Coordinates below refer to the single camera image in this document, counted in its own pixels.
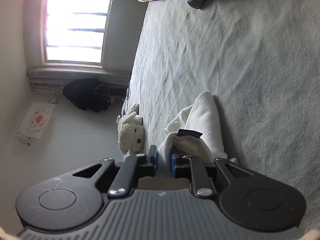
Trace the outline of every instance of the window pane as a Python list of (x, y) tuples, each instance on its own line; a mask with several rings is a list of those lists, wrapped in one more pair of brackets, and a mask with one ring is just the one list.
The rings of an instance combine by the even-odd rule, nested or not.
[(102, 49), (47, 47), (48, 60), (67, 60), (101, 63)]
[(92, 14), (48, 15), (47, 29), (104, 29), (106, 16)]
[(104, 33), (47, 30), (47, 43), (52, 46), (101, 47)]
[(48, 14), (108, 13), (110, 0), (48, 0)]

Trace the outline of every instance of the silver screw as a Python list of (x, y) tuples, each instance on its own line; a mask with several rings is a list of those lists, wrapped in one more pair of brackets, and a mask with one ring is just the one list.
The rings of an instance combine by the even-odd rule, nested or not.
[(207, 197), (207, 196), (210, 196), (212, 193), (213, 193), (212, 190), (206, 187), (202, 187), (197, 190), (197, 195), (199, 196)]
[(113, 196), (120, 196), (123, 195), (125, 193), (125, 189), (123, 187), (118, 187), (115, 189), (110, 189), (109, 193)]

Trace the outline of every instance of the white plush dog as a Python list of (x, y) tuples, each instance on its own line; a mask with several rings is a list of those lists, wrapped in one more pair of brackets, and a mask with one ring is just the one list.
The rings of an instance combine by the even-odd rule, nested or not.
[(139, 104), (135, 103), (123, 117), (118, 116), (119, 149), (123, 154), (137, 154), (143, 148), (143, 119), (138, 115)]

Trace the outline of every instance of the gray blanket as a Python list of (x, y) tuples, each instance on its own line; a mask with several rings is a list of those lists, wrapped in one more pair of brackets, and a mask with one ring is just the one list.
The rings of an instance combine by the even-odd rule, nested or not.
[(300, 190), (301, 228), (320, 228), (320, 0), (149, 3), (131, 78), (145, 148), (203, 91), (215, 96), (225, 152)]

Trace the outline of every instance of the black clothing pile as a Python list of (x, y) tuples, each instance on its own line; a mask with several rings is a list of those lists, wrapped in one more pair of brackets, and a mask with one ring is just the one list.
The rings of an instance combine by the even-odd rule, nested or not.
[(79, 109), (91, 109), (100, 113), (108, 110), (110, 98), (106, 95), (101, 82), (97, 78), (76, 79), (65, 86), (63, 95)]

